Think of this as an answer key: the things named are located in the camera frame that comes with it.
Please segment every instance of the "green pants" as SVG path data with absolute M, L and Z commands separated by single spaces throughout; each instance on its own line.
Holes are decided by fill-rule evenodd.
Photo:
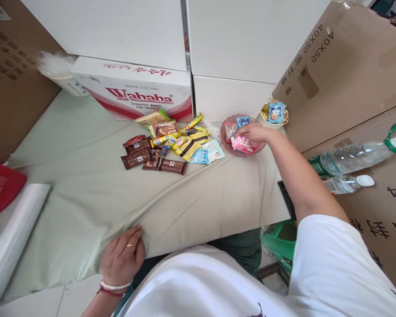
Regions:
M 257 278 L 255 271 L 258 270 L 261 263 L 261 229 L 249 230 L 247 232 L 238 233 L 225 238 L 210 241 L 207 244 L 216 247 L 219 250 L 225 251 L 232 258 L 239 263 L 249 274 Z M 147 274 L 155 267 L 165 256 L 159 255 L 154 258 L 145 259 L 138 273 L 133 278 L 132 284 L 128 287 L 126 294 L 120 300 L 114 316 L 116 317 L 127 302 L 132 293 L 136 290 L 138 285 L 147 276 Z

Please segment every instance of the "bracelet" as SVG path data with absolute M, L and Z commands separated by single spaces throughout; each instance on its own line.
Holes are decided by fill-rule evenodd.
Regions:
M 120 297 L 120 298 L 122 298 L 122 297 L 126 294 L 126 293 L 113 293 L 113 291 L 109 291 L 109 290 L 105 289 L 102 285 L 100 285 L 100 288 L 99 288 L 97 294 L 98 294 L 99 292 L 101 292 L 101 291 L 102 291 L 103 293 L 107 293 L 107 294 L 109 294 L 109 295 L 111 295 L 111 296 Z
M 115 286 L 115 285 L 106 284 L 104 282 L 104 280 L 101 280 L 100 285 L 103 287 L 103 289 L 105 289 L 107 291 L 119 291 L 121 289 L 127 288 L 130 284 L 132 284 L 132 282 L 133 282 L 133 279 L 132 279 L 132 281 L 130 281 L 126 285 L 117 285 L 117 286 Z

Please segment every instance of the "plastic water bottle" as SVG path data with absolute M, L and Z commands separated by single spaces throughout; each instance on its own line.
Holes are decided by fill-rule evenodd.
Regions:
M 362 170 L 384 161 L 396 153 L 396 137 L 390 138 L 391 133 L 389 132 L 389 138 L 383 142 L 367 142 L 339 147 L 308 161 L 321 177 L 332 177 Z
M 361 187 L 373 186 L 374 180 L 368 175 L 340 175 L 323 181 L 323 184 L 333 195 L 340 195 L 356 192 Z

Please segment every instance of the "person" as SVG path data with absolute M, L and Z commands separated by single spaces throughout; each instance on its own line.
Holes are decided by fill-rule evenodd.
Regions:
M 251 275 L 254 268 L 244 263 L 258 252 L 241 256 L 232 244 L 222 251 L 217 240 L 148 259 L 151 264 L 143 269 L 143 231 L 135 227 L 106 248 L 101 263 L 105 287 L 83 317 L 110 316 L 125 292 L 121 317 L 396 316 L 395 287 L 307 160 L 276 130 L 251 124 L 240 134 L 269 145 L 295 206 L 298 230 L 288 295 L 272 293 Z M 237 249 L 252 249 L 254 242 Z

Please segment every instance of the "white bead bracelet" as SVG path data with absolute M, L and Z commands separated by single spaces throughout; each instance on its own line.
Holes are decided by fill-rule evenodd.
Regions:
M 109 284 L 106 284 L 106 283 L 104 283 L 104 280 L 101 280 L 101 286 L 105 289 L 105 290 L 108 290 L 108 291 L 118 291 L 118 290 L 121 290 L 121 289 L 124 289 L 124 288 L 127 288 L 130 284 L 132 284 L 132 282 L 133 282 L 133 279 L 132 279 L 132 281 L 130 281 L 129 283 L 127 283 L 126 285 L 109 285 Z

